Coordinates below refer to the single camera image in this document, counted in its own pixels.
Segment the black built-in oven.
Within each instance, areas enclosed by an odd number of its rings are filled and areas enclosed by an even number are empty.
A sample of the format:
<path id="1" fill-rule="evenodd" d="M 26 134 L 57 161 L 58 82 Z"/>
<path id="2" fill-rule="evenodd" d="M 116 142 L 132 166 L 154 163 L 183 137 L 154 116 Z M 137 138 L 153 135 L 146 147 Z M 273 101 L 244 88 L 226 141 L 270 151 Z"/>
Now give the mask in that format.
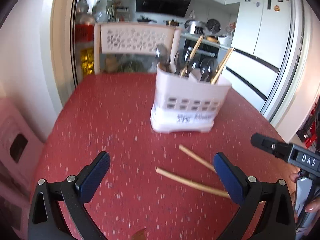
<path id="1" fill-rule="evenodd" d="M 195 44 L 196 44 L 196 41 L 186 39 L 184 43 L 184 47 L 185 49 L 188 49 L 190 52 L 192 52 Z M 201 43 L 196 51 L 196 54 L 200 55 L 201 59 L 204 59 L 205 57 L 213 57 L 216 59 L 219 50 L 220 49 L 217 47 Z"/>

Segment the white perforated basket rack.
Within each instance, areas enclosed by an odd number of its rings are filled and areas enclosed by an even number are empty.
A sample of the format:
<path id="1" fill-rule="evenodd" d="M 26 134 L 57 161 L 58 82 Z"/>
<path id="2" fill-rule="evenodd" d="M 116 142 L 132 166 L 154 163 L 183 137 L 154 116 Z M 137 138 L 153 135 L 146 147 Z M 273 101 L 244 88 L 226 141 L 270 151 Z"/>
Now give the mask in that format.
<path id="1" fill-rule="evenodd" d="M 170 57 L 178 50 L 182 29 L 138 22 L 106 22 L 94 26 L 94 74 L 101 72 L 101 54 L 155 55 L 156 46 L 166 46 Z"/>

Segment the brass cooking pot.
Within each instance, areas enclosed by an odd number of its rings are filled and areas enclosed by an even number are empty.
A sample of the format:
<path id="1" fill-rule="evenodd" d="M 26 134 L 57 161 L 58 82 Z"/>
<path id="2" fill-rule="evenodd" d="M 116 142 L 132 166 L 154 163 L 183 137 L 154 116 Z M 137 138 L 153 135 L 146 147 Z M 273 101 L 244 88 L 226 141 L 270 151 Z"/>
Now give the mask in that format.
<path id="1" fill-rule="evenodd" d="M 180 24 L 181 24 L 180 22 L 178 22 L 178 21 L 176 21 L 176 20 L 174 20 L 174 19 L 172 19 L 172 20 L 165 20 L 164 23 L 165 23 L 165 25 L 167 25 L 167 26 L 173 26 L 173 27 L 179 27 Z"/>

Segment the wooden chopstick low diagonal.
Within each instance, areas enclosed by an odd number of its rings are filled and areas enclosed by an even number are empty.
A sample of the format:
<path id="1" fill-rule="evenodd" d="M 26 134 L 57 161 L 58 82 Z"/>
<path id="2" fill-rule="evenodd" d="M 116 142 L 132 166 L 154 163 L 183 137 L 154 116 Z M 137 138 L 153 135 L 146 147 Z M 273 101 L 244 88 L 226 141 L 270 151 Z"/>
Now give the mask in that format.
<path id="1" fill-rule="evenodd" d="M 219 63 L 216 74 L 210 80 L 210 83 L 212 85 L 217 83 L 217 80 L 218 80 L 219 76 L 221 75 L 221 73 L 222 73 L 222 71 L 223 71 L 223 69 L 224 69 L 224 67 L 225 67 L 225 65 L 226 65 L 226 63 L 227 63 L 228 59 L 230 58 L 231 53 L 233 51 L 234 51 L 233 47 L 229 48 L 229 50 L 227 51 L 227 53 L 224 56 L 224 58 L 222 59 L 222 61 Z"/>

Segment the wooden chopstick short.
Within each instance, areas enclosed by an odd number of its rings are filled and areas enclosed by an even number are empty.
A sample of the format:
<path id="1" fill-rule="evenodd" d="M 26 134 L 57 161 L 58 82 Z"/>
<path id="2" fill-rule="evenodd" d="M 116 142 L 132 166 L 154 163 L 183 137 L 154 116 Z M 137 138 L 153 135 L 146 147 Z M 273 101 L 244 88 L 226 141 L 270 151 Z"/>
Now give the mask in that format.
<path id="1" fill-rule="evenodd" d="M 230 195 L 228 194 L 228 192 L 226 192 L 226 191 L 215 189 L 213 187 L 210 187 L 210 186 L 207 186 L 207 185 L 203 185 L 203 184 L 194 182 L 192 180 L 185 179 L 183 177 L 180 177 L 178 175 L 170 173 L 170 172 L 168 172 L 166 170 L 163 170 L 163 169 L 161 169 L 159 167 L 156 168 L 156 172 L 158 174 L 160 174 L 161 176 L 169 178 L 169 179 L 171 179 L 173 181 L 176 181 L 178 183 L 181 183 L 181 184 L 183 184 L 185 186 L 188 186 L 188 187 L 191 187 L 193 189 L 197 189 L 199 191 L 210 193 L 210 194 L 213 194 L 213 195 L 216 195 L 216 196 L 219 196 L 219 197 L 223 197 L 223 198 L 229 198 L 229 199 L 231 198 Z"/>

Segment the black range hood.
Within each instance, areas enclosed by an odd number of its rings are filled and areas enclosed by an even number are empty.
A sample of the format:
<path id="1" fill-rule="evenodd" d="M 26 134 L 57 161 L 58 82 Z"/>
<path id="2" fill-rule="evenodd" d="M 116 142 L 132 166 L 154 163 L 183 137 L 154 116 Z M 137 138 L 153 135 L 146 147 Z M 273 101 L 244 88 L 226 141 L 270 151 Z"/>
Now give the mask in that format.
<path id="1" fill-rule="evenodd" d="M 136 12 L 184 17 L 191 0 L 136 0 Z"/>

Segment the white plastic utensil holder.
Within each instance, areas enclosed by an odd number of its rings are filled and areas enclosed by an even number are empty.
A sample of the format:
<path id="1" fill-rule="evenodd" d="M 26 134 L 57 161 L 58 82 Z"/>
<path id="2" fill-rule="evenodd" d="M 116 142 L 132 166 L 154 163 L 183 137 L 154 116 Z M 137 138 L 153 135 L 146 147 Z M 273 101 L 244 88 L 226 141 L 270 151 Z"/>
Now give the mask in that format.
<path id="1" fill-rule="evenodd" d="M 216 84 L 186 79 L 157 68 L 151 109 L 152 129 L 158 133 L 209 132 L 232 84 L 220 77 Z"/>

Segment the dark handled spoon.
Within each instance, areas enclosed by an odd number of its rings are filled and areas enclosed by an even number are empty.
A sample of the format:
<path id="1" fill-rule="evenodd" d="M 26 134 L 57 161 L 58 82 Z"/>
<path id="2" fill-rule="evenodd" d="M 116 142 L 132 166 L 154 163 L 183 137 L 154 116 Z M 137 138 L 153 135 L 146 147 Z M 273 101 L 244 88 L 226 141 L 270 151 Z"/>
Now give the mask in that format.
<path id="1" fill-rule="evenodd" d="M 216 73 L 217 63 L 213 57 L 204 58 L 200 64 L 200 81 L 209 82 L 213 74 Z"/>
<path id="2" fill-rule="evenodd" d="M 191 73 L 191 71 L 199 66 L 200 59 L 201 59 L 201 56 L 199 54 L 195 54 L 193 58 L 189 60 L 185 77 L 189 77 L 189 74 Z"/>
<path id="3" fill-rule="evenodd" d="M 160 63 L 160 67 L 167 73 L 170 73 L 170 55 L 164 44 L 158 44 L 156 46 L 156 58 Z"/>

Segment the pink plastic stool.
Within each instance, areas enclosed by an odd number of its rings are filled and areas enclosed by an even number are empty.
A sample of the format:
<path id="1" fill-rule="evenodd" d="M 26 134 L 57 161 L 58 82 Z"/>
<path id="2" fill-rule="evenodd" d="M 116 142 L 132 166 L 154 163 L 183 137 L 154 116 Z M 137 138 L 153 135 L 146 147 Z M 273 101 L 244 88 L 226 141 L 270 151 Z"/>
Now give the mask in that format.
<path id="1" fill-rule="evenodd" d="M 27 239 L 32 181 L 42 149 L 14 104 L 1 98 L 1 212 L 21 239 Z"/>

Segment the wooden chopstick long diagonal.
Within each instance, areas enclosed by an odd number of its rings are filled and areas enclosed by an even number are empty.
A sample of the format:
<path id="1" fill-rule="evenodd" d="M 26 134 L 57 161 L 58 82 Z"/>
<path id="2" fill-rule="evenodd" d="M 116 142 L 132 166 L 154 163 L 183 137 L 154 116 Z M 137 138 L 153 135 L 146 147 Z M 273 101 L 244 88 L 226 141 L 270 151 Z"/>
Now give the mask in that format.
<path id="1" fill-rule="evenodd" d="M 201 35 L 201 36 L 199 37 L 199 39 L 197 40 L 195 46 L 193 47 L 193 49 L 192 49 L 192 51 L 191 51 L 191 53 L 190 53 L 190 55 L 189 55 L 189 60 L 188 60 L 188 62 L 187 62 L 187 64 L 186 64 L 186 66 L 185 66 L 185 67 L 182 69 L 182 71 L 180 72 L 180 77 L 186 76 L 186 73 L 187 73 L 187 71 L 188 71 L 188 64 L 189 64 L 189 62 L 193 59 L 193 57 L 195 56 L 196 51 L 198 50 L 198 48 L 199 48 L 202 40 L 203 40 L 203 35 Z"/>

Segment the white refrigerator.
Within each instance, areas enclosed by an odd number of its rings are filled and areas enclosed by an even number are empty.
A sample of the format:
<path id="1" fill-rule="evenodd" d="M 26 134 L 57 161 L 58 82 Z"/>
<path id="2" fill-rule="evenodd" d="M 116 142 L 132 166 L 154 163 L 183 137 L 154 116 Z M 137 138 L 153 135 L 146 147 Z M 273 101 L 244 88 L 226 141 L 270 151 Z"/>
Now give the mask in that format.
<path id="1" fill-rule="evenodd" d="M 290 0 L 240 0 L 231 46 L 222 74 L 255 109 L 262 110 L 286 54 L 291 27 Z"/>

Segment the dark handled spoon front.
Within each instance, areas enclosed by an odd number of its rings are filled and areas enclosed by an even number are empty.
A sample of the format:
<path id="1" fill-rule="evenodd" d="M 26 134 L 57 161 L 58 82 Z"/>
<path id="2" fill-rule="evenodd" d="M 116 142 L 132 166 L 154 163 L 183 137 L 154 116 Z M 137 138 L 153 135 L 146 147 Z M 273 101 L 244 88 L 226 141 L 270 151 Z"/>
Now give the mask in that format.
<path id="1" fill-rule="evenodd" d="M 213 57 L 204 58 L 200 64 L 200 81 L 209 82 L 213 74 L 216 73 L 217 63 Z"/>

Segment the silver rice cooker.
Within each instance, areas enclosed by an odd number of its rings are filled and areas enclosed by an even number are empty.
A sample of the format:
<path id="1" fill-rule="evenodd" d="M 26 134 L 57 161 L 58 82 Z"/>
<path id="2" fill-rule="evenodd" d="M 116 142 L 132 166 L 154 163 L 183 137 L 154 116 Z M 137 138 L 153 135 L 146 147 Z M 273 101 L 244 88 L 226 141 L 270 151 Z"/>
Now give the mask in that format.
<path id="1" fill-rule="evenodd" d="M 201 21 L 189 21 L 188 22 L 188 33 L 191 35 L 203 35 L 206 28 L 206 23 Z"/>

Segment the yellow oil bottle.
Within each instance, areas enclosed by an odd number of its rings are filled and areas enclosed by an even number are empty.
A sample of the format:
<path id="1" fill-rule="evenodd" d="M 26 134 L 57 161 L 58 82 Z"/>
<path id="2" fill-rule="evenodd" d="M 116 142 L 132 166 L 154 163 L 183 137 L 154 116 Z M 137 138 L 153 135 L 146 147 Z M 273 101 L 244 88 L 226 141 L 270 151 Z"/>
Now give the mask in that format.
<path id="1" fill-rule="evenodd" d="M 83 77 L 94 73 L 94 48 L 80 50 L 80 67 Z"/>

